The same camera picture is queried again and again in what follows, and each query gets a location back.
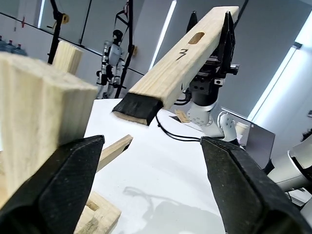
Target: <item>wood grain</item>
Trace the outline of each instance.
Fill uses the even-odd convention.
[[[114,227],[121,211],[96,192],[91,192],[75,234],[107,234]]]
[[[97,166],[97,172],[105,167],[108,163],[113,161],[117,156],[119,156],[130,145],[132,139],[132,136],[127,135],[106,149],[102,150]]]
[[[62,144],[82,138],[97,88],[42,61],[0,53],[7,194]]]
[[[61,71],[75,75],[82,57],[82,51],[72,44],[62,40],[53,60],[53,66]]]
[[[227,11],[235,22],[238,6],[214,7],[129,93],[156,97],[163,102],[164,109],[170,109],[218,46]]]

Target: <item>wooden piece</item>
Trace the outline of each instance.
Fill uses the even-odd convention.
[[[214,7],[129,92],[156,97],[164,109],[171,108],[218,46],[227,11],[235,22],[238,6]]]
[[[2,152],[0,151],[0,209],[7,201],[6,182],[3,168]]]
[[[75,75],[82,56],[82,51],[62,40],[58,43],[53,66],[61,71]]]
[[[182,111],[182,110],[175,110],[175,114],[179,118],[181,123],[189,123],[189,122],[191,122],[190,119],[184,113],[184,111]]]
[[[82,138],[97,88],[42,61],[0,53],[3,163],[12,193],[62,144]]]
[[[91,192],[80,216],[75,234],[106,234],[113,228],[121,211],[96,192]]]
[[[218,46],[227,11],[235,22],[238,6],[214,7],[129,90],[113,112],[149,125],[160,108],[170,109]]]
[[[98,228],[98,220],[94,217],[95,212],[88,206],[84,206],[82,215],[78,221],[75,234],[91,234]]]
[[[129,147],[132,139],[132,136],[127,135],[119,141],[115,142],[114,144],[110,145],[106,149],[102,150],[97,166],[97,172],[105,167],[108,163],[113,161],[123,151],[125,151]]]

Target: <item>cable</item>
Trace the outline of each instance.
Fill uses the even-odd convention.
[[[158,117],[156,116],[156,121],[158,123],[158,126],[162,129],[162,131],[169,137],[171,137],[172,139],[175,139],[175,140],[179,140],[179,141],[195,141],[195,142],[200,142],[200,138],[198,137],[192,137],[192,136],[180,136],[180,135],[176,135],[176,134],[173,134],[173,133],[170,133],[169,131],[167,131],[162,125],[161,123],[159,122],[159,119]]]
[[[187,103],[189,103],[190,101],[186,101],[186,102],[183,102],[183,103],[178,103],[178,102],[175,102],[174,105],[176,106],[184,106],[186,105]]]
[[[289,194],[289,192],[287,192],[287,193],[288,193],[289,199],[291,200],[291,202],[293,202],[291,195]]]
[[[236,20],[236,22],[235,22],[235,24],[234,24],[234,29],[236,28],[236,26],[237,26],[237,24],[238,24],[240,18],[242,17],[242,14],[244,13],[244,10],[245,10],[245,8],[246,8],[248,2],[249,2],[249,0],[245,0],[245,1],[244,1],[244,4],[243,4],[243,6],[242,6],[241,9],[240,9],[240,11],[239,11],[239,13],[238,13],[238,16],[237,16],[237,20]]]

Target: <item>wall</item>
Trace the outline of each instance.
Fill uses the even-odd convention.
[[[77,0],[56,1],[58,10],[69,16],[69,22],[61,27],[61,37],[74,43],[79,43],[87,15],[89,1],[90,0],[79,0],[79,4],[77,4]],[[47,26],[52,27],[54,23],[53,8],[50,1],[46,0],[42,14],[41,28],[53,32],[53,30],[49,29]]]
[[[157,60],[185,34],[193,10],[197,11],[200,19],[214,6],[241,6],[243,2],[178,0]],[[294,43],[310,11],[311,6],[298,0],[249,1],[235,29],[233,63],[240,64],[240,70],[237,76],[227,76],[219,95],[222,106],[248,116]]]
[[[17,17],[19,13],[20,0],[0,0],[0,9],[3,13]]]
[[[134,0],[133,27],[137,26],[137,21],[141,13],[144,0]],[[102,52],[103,42],[112,40],[116,13],[121,11],[125,5],[125,0],[93,0],[90,8],[90,14],[86,24],[85,35],[82,44],[90,49]],[[117,20],[115,29],[122,33],[126,31],[127,26],[120,20]],[[129,31],[124,34],[121,44],[123,51],[127,51],[129,43]]]
[[[276,134],[273,155],[285,154],[312,128],[312,14],[296,39],[296,50],[276,85],[261,106],[254,122]]]
[[[27,7],[24,7],[24,5],[21,4],[18,19],[22,20],[22,16],[26,15],[27,22],[35,24],[38,20],[36,13],[38,12],[40,2],[40,0],[30,0],[27,2]],[[132,68],[144,73],[147,72],[170,4],[171,0],[144,1],[142,12],[137,19],[137,27],[134,31],[134,44],[138,46],[138,54],[132,59]],[[51,46],[51,34],[28,25],[25,25],[25,27],[22,28],[20,22],[16,22],[1,14],[0,21],[0,35],[3,35],[6,40],[12,39],[14,44],[21,43],[29,56],[33,58],[41,59],[43,61],[48,60],[47,53]],[[98,38],[100,43],[103,43],[106,39],[102,36],[96,36],[95,38]],[[97,80],[96,71],[100,68],[100,56],[84,49],[82,50],[84,53],[77,71],[77,76],[91,84],[95,84]],[[128,70],[125,84],[131,87],[141,77],[141,75]]]

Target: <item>black painted end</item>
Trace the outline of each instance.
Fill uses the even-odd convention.
[[[162,101],[156,97],[127,93],[121,102],[113,108],[113,112],[146,120],[146,125],[149,126],[162,107]]]

